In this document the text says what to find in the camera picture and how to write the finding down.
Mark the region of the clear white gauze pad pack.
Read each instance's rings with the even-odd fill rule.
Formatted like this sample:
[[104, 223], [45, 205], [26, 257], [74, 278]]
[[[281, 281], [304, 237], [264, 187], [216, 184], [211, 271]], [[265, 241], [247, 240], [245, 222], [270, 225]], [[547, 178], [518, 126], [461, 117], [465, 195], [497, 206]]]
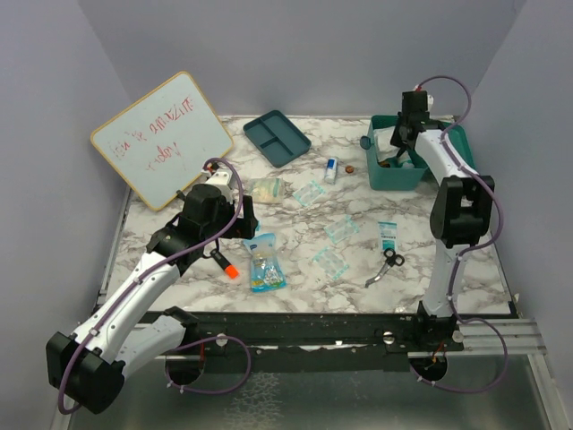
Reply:
[[398, 154], [398, 147], [390, 143], [393, 133], [393, 127], [375, 129], [373, 131], [373, 140], [378, 161], [391, 159]]

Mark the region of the yellowish gauze roll bag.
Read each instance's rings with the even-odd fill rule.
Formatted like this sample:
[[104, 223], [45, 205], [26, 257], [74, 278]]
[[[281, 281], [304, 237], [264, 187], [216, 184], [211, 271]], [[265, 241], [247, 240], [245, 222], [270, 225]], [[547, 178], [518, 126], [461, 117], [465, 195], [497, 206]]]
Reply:
[[253, 179], [247, 187], [252, 200], [263, 204], [279, 204], [284, 200], [285, 183], [280, 178]]

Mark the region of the blue cotton swab bag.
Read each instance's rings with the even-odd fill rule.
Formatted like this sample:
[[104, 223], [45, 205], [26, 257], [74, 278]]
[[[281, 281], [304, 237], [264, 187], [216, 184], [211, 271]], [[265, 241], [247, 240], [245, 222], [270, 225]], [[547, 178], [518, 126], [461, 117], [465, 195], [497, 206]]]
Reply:
[[280, 268], [276, 250], [276, 236], [265, 233], [244, 240], [250, 255], [250, 286], [254, 293], [281, 289], [286, 278]]

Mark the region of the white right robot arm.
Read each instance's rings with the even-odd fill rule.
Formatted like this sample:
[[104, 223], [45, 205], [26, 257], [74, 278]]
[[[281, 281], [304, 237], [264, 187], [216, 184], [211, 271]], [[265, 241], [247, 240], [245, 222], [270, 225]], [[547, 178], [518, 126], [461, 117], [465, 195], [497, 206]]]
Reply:
[[446, 125], [431, 118], [425, 90], [402, 93], [390, 143], [421, 157], [439, 185], [430, 215], [435, 261], [411, 329], [413, 343], [431, 350], [456, 329], [456, 303], [467, 254], [489, 230], [494, 182], [461, 158], [449, 142]]

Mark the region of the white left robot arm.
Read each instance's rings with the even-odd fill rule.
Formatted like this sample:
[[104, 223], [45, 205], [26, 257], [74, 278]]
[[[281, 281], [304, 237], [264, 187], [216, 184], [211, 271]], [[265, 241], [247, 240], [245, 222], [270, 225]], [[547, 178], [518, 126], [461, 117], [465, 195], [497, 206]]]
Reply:
[[221, 238], [251, 239], [258, 226], [252, 197], [237, 199], [227, 185], [199, 184], [183, 194], [184, 206], [156, 231], [122, 286], [69, 335], [56, 332], [46, 344], [49, 383], [57, 407], [71, 415], [79, 408], [98, 414], [122, 390], [128, 374], [171, 348], [184, 354], [198, 332], [171, 315], [147, 329], [137, 345], [128, 339], [156, 299]]

